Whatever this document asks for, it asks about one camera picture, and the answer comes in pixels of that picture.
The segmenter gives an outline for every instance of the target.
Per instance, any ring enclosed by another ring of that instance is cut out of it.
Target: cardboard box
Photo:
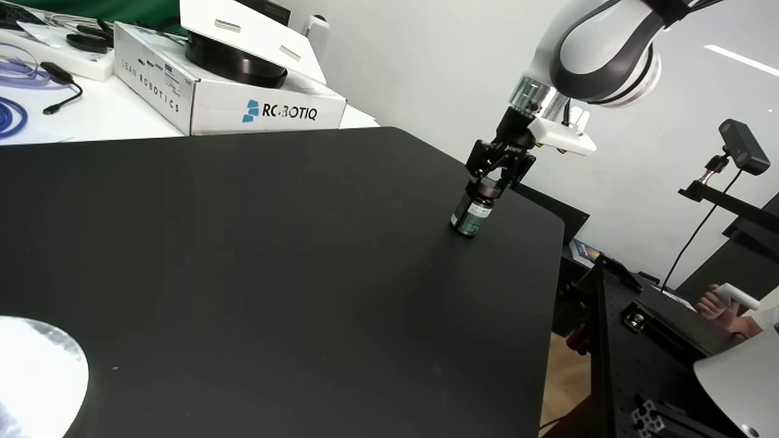
[[[346,98],[291,75],[282,87],[253,87],[192,67],[182,42],[117,25],[116,73],[182,134],[338,129]]]

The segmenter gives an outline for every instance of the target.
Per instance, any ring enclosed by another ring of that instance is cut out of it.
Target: white tabletop
[[[29,124],[7,145],[60,145],[60,142],[113,142],[113,138],[163,138],[182,137],[120,78],[78,78],[85,96],[67,104],[60,114],[44,114],[44,107],[62,103],[74,90],[14,90],[0,87],[4,98],[21,103],[29,113]],[[348,107],[341,129],[377,126],[365,113]]]

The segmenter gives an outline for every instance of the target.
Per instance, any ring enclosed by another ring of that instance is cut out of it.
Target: desk
[[[563,222],[466,241],[395,129],[0,148],[0,315],[91,354],[78,438],[538,433]]]
[[[635,395],[671,402],[725,435],[741,435],[700,387],[692,368],[623,326],[621,315],[635,298],[616,276],[607,276],[593,310],[593,396],[545,438],[635,438],[630,421]]]
[[[56,117],[42,114],[44,107],[62,103],[74,90],[14,90],[0,92],[17,100],[29,113],[29,126],[4,145],[60,145],[60,142],[111,142],[111,138],[165,138],[182,137],[151,104],[133,92],[120,78],[78,78],[85,96],[67,104]],[[365,113],[348,107],[341,129],[377,126]]]

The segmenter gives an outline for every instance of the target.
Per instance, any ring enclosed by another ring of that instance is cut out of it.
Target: black cable
[[[745,174],[745,170],[737,170],[737,174],[736,174],[736,177],[730,180],[730,186],[725,188],[723,194],[730,192],[730,188],[737,183],[737,177],[741,177],[744,174]],[[708,209],[708,215],[703,216],[703,222],[700,225],[700,230],[697,230],[697,232],[690,236],[690,241],[682,246],[674,266],[671,267],[671,272],[668,272],[664,281],[660,282],[660,293],[668,287],[668,282],[673,281],[673,276],[674,276],[680,260],[685,259],[688,248],[697,241],[697,236],[702,233],[702,230],[706,226],[706,222],[711,219],[711,215],[713,215],[717,209],[718,209],[718,205],[713,205],[713,207]]]
[[[75,96],[72,96],[68,100],[51,104],[44,110],[44,114],[56,114],[62,107],[67,107],[68,103],[78,100],[84,96],[84,87],[78,84],[72,84],[75,87]]]
[[[563,420],[566,420],[566,417],[559,417],[559,420],[554,420],[554,421],[545,421],[538,430],[545,430],[545,428],[560,423]]]

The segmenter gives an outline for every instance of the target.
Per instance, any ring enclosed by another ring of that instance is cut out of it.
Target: white wall
[[[533,44],[563,0],[287,0],[294,27],[313,12],[335,25],[330,80],[382,124],[456,159],[492,138]],[[779,68],[779,3],[725,0],[662,39],[664,80],[628,110],[596,110],[593,159],[543,151],[526,180],[593,215],[582,239],[630,267],[664,276],[706,213],[678,194],[720,151],[718,124],[753,126],[778,169],[736,194],[765,205],[779,190],[779,78],[703,50],[720,44]],[[717,216],[680,266],[685,281],[720,243]]]

